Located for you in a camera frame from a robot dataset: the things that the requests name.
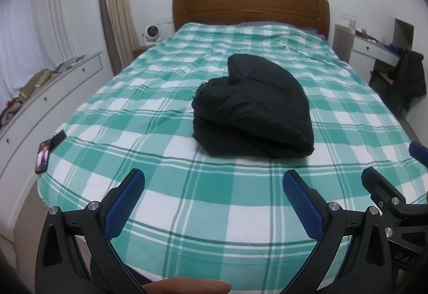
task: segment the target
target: white cabinet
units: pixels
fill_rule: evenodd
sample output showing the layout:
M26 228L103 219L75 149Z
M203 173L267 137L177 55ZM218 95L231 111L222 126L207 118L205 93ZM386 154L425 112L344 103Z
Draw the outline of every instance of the white cabinet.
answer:
M12 233L22 204L34 183L39 143L106 84L113 74L101 64L101 52L45 85L25 102L0 132L0 230Z
M349 59L349 66L351 66L367 84L369 84L374 64L375 59L371 56L352 50Z
M68 94L66 84L62 79L54 80L54 82L55 83L52 83L52 86L45 91L41 90L25 112L22 113L22 116L25 117L29 126L36 126L37 123Z
M348 63L368 84L376 60L391 66L397 65L399 56L385 47L369 42L350 33L349 29L336 25L334 30L333 51L337 57Z
M89 60L87 63L74 69L73 73L69 73L64 77L64 82L69 91L73 91L85 80L92 77L95 73L103 68L99 56Z
M18 119L7 128L7 131L4 133L2 132L3 136L0 135L0 174L29 131L30 126L26 119L24 117L18 117Z

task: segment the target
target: phone screen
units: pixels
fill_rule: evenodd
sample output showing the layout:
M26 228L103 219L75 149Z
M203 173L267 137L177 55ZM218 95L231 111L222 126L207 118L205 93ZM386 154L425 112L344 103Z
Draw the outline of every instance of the phone screen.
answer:
M51 148L51 140L40 143L39 152L36 159L36 173L46 172Z

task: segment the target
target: green plaid bedsheet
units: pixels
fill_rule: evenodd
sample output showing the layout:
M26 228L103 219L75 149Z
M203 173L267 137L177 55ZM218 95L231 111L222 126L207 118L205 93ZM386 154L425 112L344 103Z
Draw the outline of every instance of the green plaid bedsheet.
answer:
M315 151L304 159L218 158L192 138L192 99L227 58L251 53L290 71L308 96ZM286 26L186 24L114 77L61 126L68 137L38 178L47 205L63 210L101 200L132 168L146 189L114 245L152 280L215 278L233 290L277 293L313 249L282 191L296 169L327 201L364 211L361 171L373 166L423 202L427 170L409 138L358 75L319 38ZM343 241L326 278L343 258Z

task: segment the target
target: blue item on desk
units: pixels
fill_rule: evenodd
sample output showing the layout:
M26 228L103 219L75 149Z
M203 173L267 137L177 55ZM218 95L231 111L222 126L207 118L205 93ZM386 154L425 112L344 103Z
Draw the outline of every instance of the blue item on desk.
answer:
M385 48L392 51L393 53L396 53L397 55L400 55L400 48L396 47L395 45L393 45L392 43L390 45L385 45Z

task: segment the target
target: blue gripper pad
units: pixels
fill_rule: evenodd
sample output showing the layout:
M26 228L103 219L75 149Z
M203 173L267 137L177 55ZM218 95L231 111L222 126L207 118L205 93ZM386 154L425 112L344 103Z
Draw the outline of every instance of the blue gripper pad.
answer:
M144 173L139 169L132 169L130 174L132 173L133 176L130 177L128 184L123 188L104 217L104 235L109 241L120 235L132 210L144 191L146 183Z
M308 236L319 242L324 233L323 218L290 170L284 173L282 188Z
M428 148L412 142L409 146L409 154L418 160L423 166L428 167Z

